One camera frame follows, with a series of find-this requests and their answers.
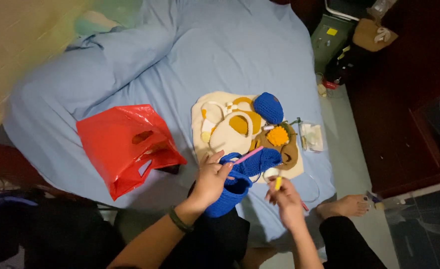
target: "bed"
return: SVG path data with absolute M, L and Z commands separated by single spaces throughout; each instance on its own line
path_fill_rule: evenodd
M 191 108 L 224 91 L 270 92 L 285 118 L 323 125 L 309 33 L 289 5 L 268 0 L 146 0 L 135 27 L 80 38 L 15 87 L 4 128 L 52 186 L 98 202 L 161 211 L 187 195 L 197 170 Z M 188 164 L 179 175 L 153 171 L 144 185 L 110 197 L 76 133 L 77 121 L 123 105 L 151 104 Z M 302 152 L 291 179 L 311 209 L 335 193 L 328 151 Z M 254 184 L 237 211 L 251 223 L 252 246 L 289 242 L 278 209 Z

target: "blue yarn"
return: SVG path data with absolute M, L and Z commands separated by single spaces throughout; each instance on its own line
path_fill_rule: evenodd
M 230 153 L 220 159 L 220 164 L 224 164 L 233 158 L 240 158 L 240 153 Z M 240 164 L 234 165 L 230 177 L 234 180 L 225 180 L 223 191 L 220 198 L 211 204 L 206 210 L 205 215 L 211 218 L 217 218 L 230 212 L 236 204 L 248 194 L 248 189 L 252 186 L 249 177 L 265 172 L 267 169 L 275 167 L 282 162 L 281 154 L 272 148 L 263 148 L 253 156 L 249 157 Z
M 267 122 L 277 125 L 283 121 L 283 108 L 271 93 L 264 92 L 253 101 L 253 109 Z

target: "hand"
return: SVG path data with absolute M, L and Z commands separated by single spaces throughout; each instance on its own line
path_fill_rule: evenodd
M 268 186 L 270 190 L 266 193 L 265 200 L 273 205 L 278 204 L 280 208 L 280 219 L 286 229 L 290 231 L 305 221 L 303 206 L 295 186 L 286 178 L 282 178 L 280 190 L 275 190 L 276 177 L 270 177 Z
M 188 199 L 203 211 L 220 198 L 225 180 L 233 167 L 231 162 L 224 165 L 217 163 L 223 155 L 223 150 L 212 156 L 205 154 L 200 161 L 199 175 Z

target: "bracelet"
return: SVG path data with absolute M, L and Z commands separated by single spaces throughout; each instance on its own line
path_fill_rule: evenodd
M 170 210 L 168 211 L 168 215 L 170 216 L 170 219 L 175 224 L 175 226 L 177 226 L 177 228 L 179 228 L 182 232 L 187 234 L 187 233 L 190 233 L 193 231 L 193 226 L 189 226 L 189 225 L 185 224 L 177 216 L 177 213 L 175 212 L 175 206 L 170 207 Z

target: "pink crochet hook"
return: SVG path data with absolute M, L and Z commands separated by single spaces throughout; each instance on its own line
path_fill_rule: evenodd
M 240 159 L 236 160 L 236 161 L 234 162 L 233 165 L 235 165 L 235 164 L 239 164 L 239 163 L 245 161 L 246 159 L 248 159 L 248 158 L 250 158 L 251 156 L 255 155 L 255 153 L 259 152 L 259 151 L 262 150 L 262 149 L 263 149 L 263 146 L 261 145 L 261 146 L 259 146 L 258 148 L 256 148 L 256 149 L 250 151 L 249 153 L 245 154 L 245 156 L 243 156 L 243 157 L 241 157 Z

